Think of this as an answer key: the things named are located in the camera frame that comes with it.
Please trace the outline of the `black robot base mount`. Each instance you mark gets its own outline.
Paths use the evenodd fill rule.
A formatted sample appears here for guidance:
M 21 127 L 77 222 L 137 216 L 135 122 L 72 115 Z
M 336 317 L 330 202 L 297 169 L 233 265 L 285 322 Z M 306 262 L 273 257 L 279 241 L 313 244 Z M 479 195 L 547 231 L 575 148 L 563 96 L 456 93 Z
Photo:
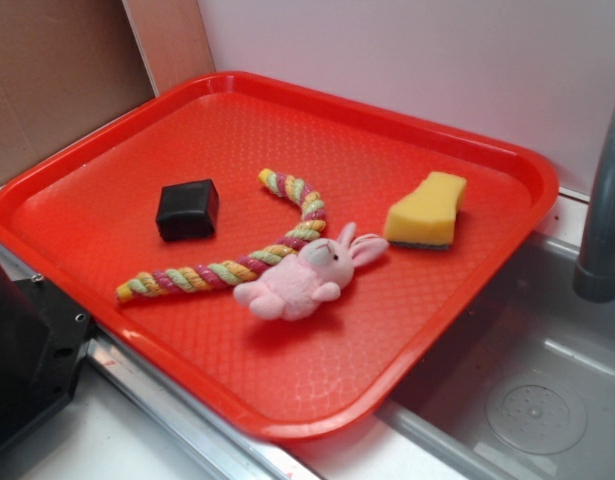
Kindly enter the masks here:
M 93 320 L 48 279 L 0 264 L 0 455 L 74 397 Z

